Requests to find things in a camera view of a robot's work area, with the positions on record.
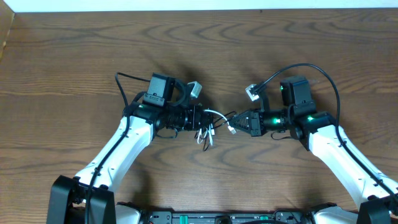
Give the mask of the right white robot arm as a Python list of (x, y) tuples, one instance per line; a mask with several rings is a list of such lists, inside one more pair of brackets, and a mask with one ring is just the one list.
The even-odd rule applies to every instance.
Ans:
[(397, 182), (358, 150), (331, 114), (293, 117), (287, 110), (248, 110), (229, 123), (252, 137), (289, 131), (292, 139), (326, 164), (358, 208), (353, 213), (326, 203), (302, 217), (302, 223), (391, 223), (391, 215), (397, 214)]

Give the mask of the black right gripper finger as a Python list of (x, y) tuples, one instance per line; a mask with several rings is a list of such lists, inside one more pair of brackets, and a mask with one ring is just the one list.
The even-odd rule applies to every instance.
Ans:
[(250, 119), (250, 111), (244, 111), (240, 114), (234, 115), (229, 123), (230, 124), (249, 124), (249, 119)]
[(248, 125), (248, 124), (232, 123), (231, 127), (234, 129), (237, 129), (239, 131), (242, 131), (244, 133), (251, 134), (251, 128), (250, 128), (250, 125)]

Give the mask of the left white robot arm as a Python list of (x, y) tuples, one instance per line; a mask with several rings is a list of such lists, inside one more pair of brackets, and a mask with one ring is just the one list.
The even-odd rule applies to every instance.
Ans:
[(74, 177), (61, 175), (53, 183), (47, 223), (143, 223), (138, 209), (114, 201), (133, 162), (159, 130), (210, 131), (216, 114), (201, 105), (184, 108), (131, 103), (98, 155)]

